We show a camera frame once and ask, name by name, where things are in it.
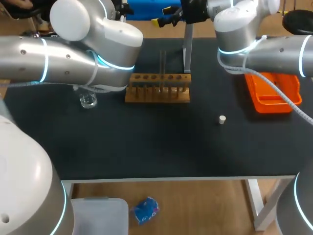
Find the small white cylinder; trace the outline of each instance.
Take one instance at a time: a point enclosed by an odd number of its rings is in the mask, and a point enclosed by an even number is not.
[[[222,125],[222,124],[224,124],[225,120],[226,120],[226,117],[221,115],[220,119],[219,119],[219,123]]]

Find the black table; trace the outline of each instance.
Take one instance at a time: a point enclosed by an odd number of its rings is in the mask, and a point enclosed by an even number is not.
[[[161,49],[166,72],[182,72],[181,47],[144,40],[135,72],[158,73]],[[226,73],[216,50],[215,39],[193,41],[190,104],[126,104],[124,91],[84,110],[66,85],[10,88],[5,102],[62,180],[295,175],[313,153],[313,128],[294,112],[257,114],[244,77]],[[301,109],[313,116],[313,83],[300,80]]]

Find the orange tray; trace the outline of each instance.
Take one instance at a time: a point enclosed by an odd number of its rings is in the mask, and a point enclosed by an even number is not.
[[[274,83],[293,103],[296,105],[301,104],[300,83],[297,76],[268,72],[263,72],[262,75]],[[253,74],[245,74],[245,77],[257,112],[273,114],[290,113],[292,111],[290,105],[261,78]]]

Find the blue plastic bag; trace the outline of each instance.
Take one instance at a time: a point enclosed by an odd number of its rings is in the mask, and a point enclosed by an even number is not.
[[[152,197],[147,197],[133,208],[135,217],[139,225],[142,225],[152,219],[160,210],[158,203]]]

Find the person's hand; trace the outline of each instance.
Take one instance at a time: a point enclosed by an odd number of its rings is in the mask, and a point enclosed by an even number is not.
[[[33,7],[33,3],[30,0],[6,0],[6,2],[22,9],[31,9]]]
[[[22,9],[31,9],[33,8],[33,3],[30,0],[18,0],[18,7]]]

